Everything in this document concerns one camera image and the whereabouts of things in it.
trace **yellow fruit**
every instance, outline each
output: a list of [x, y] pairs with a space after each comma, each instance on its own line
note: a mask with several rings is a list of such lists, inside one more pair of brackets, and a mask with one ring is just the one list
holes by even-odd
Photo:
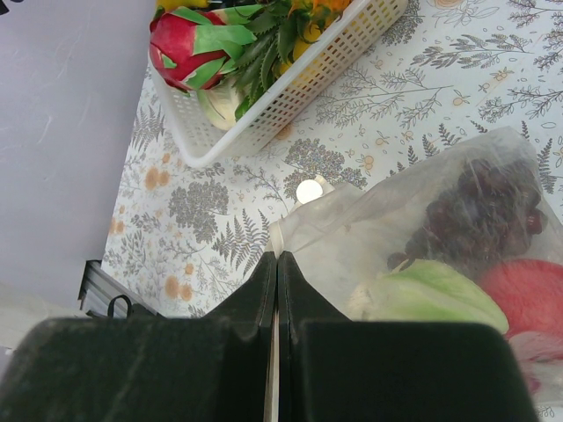
[[[309, 25], [307, 29], [305, 29], [305, 39], [309, 42], [315, 42], [320, 37], [321, 30], [318, 28], [317, 25]], [[312, 44], [301, 40], [300, 38], [297, 39], [295, 46], [293, 47], [293, 58], [297, 60], [299, 57], [303, 55], [307, 48], [309, 48]], [[278, 69], [280, 75], [283, 75], [291, 66], [292, 63], [280, 63], [280, 68]]]
[[159, 6], [164, 7], [166, 11], [172, 11], [180, 6], [204, 9], [208, 7], [208, 0], [157, 0], [157, 7]]

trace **green cabbage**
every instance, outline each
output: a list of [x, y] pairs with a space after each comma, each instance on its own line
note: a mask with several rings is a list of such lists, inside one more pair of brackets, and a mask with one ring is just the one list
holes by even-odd
[[417, 259], [403, 271], [359, 286], [348, 308], [352, 319], [473, 322], [508, 331], [507, 318], [493, 299], [438, 261]]

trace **dragon fruit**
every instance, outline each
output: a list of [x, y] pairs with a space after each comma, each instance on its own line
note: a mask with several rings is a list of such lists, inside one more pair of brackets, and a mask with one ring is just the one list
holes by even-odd
[[235, 69], [246, 44], [256, 40], [243, 24], [259, 10], [249, 5], [218, 11], [159, 8], [150, 23], [150, 60], [167, 84], [183, 92], [206, 90]]

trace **white wall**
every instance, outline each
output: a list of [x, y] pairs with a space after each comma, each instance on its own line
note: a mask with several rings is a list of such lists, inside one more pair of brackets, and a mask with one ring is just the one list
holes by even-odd
[[76, 306], [103, 255], [154, 0], [4, 1], [0, 281]]

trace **leaf pattern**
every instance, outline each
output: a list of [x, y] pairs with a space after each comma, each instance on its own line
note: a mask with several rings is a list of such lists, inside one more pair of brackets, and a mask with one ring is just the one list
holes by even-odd
[[367, 190], [505, 126], [536, 149], [561, 219], [561, 54], [562, 0], [411, 0], [259, 154], [200, 169], [184, 164], [148, 73], [102, 266], [163, 315], [201, 317], [247, 280], [302, 181]]

